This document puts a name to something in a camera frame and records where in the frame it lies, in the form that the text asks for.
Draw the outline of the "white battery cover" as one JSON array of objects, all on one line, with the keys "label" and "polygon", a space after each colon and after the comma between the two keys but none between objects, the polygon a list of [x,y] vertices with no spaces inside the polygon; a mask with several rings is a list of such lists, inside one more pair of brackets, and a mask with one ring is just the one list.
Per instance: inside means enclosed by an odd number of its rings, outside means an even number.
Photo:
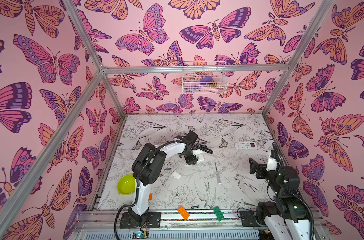
[{"label": "white battery cover", "polygon": [[177,180],[179,180],[179,179],[181,178],[181,175],[180,175],[178,172],[176,172],[176,171],[174,171],[174,172],[172,173],[172,176],[173,176],[174,178],[176,178]]}]

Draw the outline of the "thin grey screwdriver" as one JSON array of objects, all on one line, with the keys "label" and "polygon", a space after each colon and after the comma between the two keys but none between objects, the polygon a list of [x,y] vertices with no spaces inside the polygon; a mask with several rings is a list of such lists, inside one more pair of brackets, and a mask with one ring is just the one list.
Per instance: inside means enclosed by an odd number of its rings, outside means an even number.
[{"label": "thin grey screwdriver", "polygon": [[216,178],[217,178],[217,183],[218,185],[221,185],[222,182],[221,182],[221,176],[220,176],[220,173],[218,171],[218,166],[217,166],[217,163],[215,162],[215,169],[216,169]]}]

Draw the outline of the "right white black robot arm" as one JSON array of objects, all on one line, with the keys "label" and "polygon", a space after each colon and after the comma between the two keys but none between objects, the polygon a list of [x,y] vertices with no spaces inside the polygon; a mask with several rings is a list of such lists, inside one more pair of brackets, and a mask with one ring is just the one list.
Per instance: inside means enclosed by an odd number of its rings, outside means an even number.
[{"label": "right white black robot arm", "polygon": [[257,205],[255,218],[268,229],[269,240],[314,240],[315,219],[310,206],[299,194],[297,171],[285,165],[276,143],[266,164],[250,158],[250,174],[268,183],[274,196]]}]

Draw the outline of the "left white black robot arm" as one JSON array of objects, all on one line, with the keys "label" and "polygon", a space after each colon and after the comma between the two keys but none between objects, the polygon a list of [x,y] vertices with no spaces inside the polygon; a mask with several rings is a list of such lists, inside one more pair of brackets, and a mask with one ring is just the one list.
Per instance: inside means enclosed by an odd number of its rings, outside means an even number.
[{"label": "left white black robot arm", "polygon": [[166,159],[179,156],[185,159],[187,165],[195,165],[199,161],[198,155],[213,153],[213,150],[205,145],[199,145],[198,141],[198,135],[189,131],[187,135],[177,136],[158,147],[151,143],[144,145],[132,165],[136,181],[133,202],[120,208],[128,209],[129,219],[136,227],[142,227],[148,222],[151,187],[159,178]]}]

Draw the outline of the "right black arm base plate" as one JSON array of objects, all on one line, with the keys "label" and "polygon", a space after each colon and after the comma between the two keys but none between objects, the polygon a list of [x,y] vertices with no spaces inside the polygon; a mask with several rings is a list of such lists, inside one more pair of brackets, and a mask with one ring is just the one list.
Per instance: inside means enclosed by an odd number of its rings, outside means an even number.
[{"label": "right black arm base plate", "polygon": [[256,219],[256,212],[241,210],[238,212],[243,227],[259,227]]}]

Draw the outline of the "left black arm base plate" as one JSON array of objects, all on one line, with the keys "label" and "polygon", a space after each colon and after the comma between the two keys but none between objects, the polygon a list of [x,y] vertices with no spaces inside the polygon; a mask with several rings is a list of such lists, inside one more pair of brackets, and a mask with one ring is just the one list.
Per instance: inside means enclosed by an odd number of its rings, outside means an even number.
[{"label": "left black arm base plate", "polygon": [[148,212],[142,216],[134,213],[123,213],[120,229],[150,228],[159,229],[161,226],[161,212]]}]

